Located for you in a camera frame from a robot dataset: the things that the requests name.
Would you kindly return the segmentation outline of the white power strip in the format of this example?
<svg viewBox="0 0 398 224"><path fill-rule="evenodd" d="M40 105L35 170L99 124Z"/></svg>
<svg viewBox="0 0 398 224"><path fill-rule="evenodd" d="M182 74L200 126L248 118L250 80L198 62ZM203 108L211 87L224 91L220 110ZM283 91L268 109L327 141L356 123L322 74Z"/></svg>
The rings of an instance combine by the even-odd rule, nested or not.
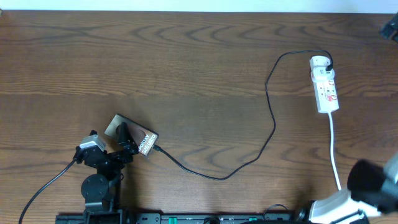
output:
<svg viewBox="0 0 398 224"><path fill-rule="evenodd" d="M326 71L326 67L315 67L311 71L319 113L332 113L340 108L334 77L334 70Z"/></svg>

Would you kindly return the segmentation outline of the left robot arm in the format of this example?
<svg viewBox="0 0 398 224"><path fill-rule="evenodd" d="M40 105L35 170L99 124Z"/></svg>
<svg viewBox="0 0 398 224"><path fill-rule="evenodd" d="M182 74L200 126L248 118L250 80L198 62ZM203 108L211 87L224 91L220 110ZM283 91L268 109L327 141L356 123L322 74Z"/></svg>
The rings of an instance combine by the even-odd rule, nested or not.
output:
<svg viewBox="0 0 398 224"><path fill-rule="evenodd" d="M96 173L88 176L81 185L81 194L85 198L85 223L131 223L127 209L121 208L122 170L133 161L139 153L125 122L116 128L117 144L120 151L108 153L104 141L92 131L83 138L73 156L76 163L96 169Z"/></svg>

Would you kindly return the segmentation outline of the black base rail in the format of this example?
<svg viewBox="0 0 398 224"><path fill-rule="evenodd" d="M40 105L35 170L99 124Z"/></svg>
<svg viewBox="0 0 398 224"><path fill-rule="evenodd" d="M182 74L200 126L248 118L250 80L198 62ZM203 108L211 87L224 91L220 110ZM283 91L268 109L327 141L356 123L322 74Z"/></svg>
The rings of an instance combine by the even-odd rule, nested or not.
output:
<svg viewBox="0 0 398 224"><path fill-rule="evenodd" d="M297 223L288 213L260 214L112 214L58 215L55 224L116 223L116 224L239 224L239 223Z"/></svg>

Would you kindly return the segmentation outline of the white USB charger plug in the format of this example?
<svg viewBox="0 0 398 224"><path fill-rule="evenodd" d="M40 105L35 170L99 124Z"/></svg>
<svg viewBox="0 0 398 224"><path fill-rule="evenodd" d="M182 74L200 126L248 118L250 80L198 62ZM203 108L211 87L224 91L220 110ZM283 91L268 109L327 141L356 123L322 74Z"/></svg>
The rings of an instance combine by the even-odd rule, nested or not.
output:
<svg viewBox="0 0 398 224"><path fill-rule="evenodd" d="M313 70L315 67L328 67L331 65L331 60L328 57L316 55L310 59L310 68Z"/></svg>

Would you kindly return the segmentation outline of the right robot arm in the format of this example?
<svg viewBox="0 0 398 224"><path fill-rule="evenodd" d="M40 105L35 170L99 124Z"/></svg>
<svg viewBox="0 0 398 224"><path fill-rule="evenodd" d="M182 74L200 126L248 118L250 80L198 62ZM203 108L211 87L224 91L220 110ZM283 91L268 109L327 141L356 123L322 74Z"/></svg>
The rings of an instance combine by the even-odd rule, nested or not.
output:
<svg viewBox="0 0 398 224"><path fill-rule="evenodd" d="M339 109L335 86L335 71L331 57L310 59L317 110L327 114L330 123L330 162L337 192L323 200L312 202L298 219L309 223L368 223L369 217L397 211L397 155L381 167L359 160L349 173L347 188L343 188L335 161L335 131L332 112Z"/></svg>

